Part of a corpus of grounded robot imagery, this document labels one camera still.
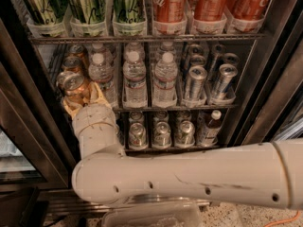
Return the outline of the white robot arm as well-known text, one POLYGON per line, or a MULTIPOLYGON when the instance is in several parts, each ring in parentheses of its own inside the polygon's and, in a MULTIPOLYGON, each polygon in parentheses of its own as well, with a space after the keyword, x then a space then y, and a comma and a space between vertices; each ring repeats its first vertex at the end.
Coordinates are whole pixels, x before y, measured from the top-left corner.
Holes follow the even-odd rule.
POLYGON ((95 83, 83 103, 65 98, 80 142, 71 178, 83 200, 104 205, 138 195, 303 209, 303 139, 139 158, 117 138, 115 113, 95 83))

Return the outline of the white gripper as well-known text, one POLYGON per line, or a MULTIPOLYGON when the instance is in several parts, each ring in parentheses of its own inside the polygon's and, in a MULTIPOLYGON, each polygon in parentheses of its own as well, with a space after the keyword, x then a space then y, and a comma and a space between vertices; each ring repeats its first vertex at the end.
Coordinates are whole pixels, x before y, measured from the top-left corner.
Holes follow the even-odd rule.
POLYGON ((73 119, 72 126, 77 137, 88 127, 106 124, 117 130, 116 116, 110 108, 111 105, 102 93, 96 82, 89 83, 91 105, 84 108, 79 103, 71 101, 67 96, 62 100, 62 105, 73 119))

